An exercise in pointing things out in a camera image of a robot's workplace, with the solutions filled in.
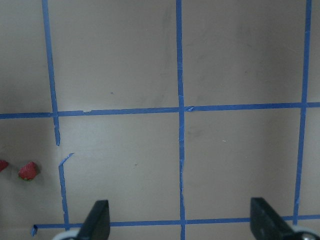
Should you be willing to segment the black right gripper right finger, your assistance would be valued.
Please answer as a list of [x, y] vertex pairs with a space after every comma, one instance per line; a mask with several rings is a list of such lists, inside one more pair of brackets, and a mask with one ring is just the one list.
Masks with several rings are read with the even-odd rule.
[[256, 240], [299, 240], [300, 234], [262, 197], [250, 200], [250, 230]]

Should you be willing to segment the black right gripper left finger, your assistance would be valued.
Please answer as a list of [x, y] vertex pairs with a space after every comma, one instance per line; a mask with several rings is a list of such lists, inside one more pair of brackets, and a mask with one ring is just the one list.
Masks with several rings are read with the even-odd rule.
[[78, 240], [107, 240], [110, 236], [110, 210], [108, 200], [97, 200], [82, 227]]

